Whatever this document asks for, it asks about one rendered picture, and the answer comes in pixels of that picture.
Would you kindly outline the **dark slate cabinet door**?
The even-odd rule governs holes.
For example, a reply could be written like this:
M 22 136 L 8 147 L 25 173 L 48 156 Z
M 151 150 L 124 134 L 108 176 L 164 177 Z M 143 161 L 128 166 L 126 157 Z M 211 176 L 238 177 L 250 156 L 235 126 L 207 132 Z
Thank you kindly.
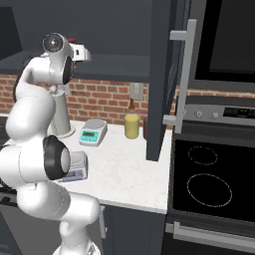
M 171 40 L 171 31 L 185 31 L 191 0 L 152 0 L 148 85 L 146 159 L 158 161 L 180 78 L 184 42 Z

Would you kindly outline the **black microwave oven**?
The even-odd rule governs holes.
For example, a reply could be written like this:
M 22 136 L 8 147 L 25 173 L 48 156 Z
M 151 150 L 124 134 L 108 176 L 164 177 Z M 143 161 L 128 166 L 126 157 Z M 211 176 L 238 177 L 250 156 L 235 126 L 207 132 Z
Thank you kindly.
M 192 0 L 193 88 L 255 92 L 255 0 Z

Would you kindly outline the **grey digital scale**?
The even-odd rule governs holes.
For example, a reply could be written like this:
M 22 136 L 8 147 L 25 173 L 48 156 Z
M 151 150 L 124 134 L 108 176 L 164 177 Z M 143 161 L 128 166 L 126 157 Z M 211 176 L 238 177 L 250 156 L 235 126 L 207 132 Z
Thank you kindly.
M 83 180 L 88 177 L 88 157 L 83 151 L 71 152 L 71 167 L 60 182 Z

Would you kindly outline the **dark slate wall cabinet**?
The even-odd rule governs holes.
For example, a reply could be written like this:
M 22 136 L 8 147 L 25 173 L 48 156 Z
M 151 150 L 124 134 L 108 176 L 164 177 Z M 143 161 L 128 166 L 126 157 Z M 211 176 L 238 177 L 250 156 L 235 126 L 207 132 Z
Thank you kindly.
M 0 39 L 11 33 L 21 44 L 0 60 L 0 74 L 14 75 L 29 56 L 40 55 L 45 35 L 57 32 L 91 52 L 75 70 L 76 79 L 146 83 L 152 0 L 0 0 L 5 11 Z

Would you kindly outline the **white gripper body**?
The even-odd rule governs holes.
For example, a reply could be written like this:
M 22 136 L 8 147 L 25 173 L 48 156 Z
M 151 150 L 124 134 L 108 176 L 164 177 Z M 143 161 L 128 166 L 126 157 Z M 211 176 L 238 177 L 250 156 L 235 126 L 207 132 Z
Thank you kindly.
M 89 62 L 91 60 L 91 53 L 84 46 L 79 49 L 79 60 L 83 62 Z

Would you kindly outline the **white teal digital scale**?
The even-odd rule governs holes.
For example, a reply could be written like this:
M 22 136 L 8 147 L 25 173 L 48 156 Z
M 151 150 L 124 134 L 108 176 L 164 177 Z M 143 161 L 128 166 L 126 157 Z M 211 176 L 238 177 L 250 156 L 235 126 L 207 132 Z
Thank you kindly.
M 87 120 L 81 128 L 79 143 L 85 146 L 99 146 L 108 131 L 108 124 L 104 120 Z

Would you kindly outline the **yellow jar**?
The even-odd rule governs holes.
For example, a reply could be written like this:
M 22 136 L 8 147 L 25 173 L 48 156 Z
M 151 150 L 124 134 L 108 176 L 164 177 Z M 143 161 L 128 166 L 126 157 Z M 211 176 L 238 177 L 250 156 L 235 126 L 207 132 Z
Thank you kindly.
M 137 138 L 139 132 L 139 117 L 135 114 L 125 116 L 125 135 L 127 138 Z

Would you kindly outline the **black hob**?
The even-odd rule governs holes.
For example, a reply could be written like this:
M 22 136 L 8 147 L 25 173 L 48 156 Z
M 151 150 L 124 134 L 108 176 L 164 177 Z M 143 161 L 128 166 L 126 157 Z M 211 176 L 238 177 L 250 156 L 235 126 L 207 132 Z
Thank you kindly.
M 255 227 L 255 140 L 175 138 L 168 215 Z

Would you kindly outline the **black oven door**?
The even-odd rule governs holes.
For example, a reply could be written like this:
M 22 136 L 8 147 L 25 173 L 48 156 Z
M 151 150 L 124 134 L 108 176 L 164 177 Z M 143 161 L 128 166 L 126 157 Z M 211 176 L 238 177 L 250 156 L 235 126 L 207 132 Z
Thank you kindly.
M 175 240 L 171 233 L 163 235 L 161 255 L 255 255 L 187 241 Z

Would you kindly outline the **dark slate lower cupboard door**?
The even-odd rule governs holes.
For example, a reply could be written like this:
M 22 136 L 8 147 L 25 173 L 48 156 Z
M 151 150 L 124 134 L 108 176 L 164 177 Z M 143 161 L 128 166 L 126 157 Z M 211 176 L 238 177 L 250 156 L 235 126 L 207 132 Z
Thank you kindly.
M 104 255 L 161 255 L 165 215 L 105 205 Z

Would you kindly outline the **silver stove control panel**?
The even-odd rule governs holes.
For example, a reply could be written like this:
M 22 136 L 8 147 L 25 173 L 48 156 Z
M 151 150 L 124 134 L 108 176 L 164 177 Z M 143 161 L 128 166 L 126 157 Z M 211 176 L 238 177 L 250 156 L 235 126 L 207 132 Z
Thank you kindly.
M 255 127 L 255 99 L 187 96 L 183 120 L 196 124 Z

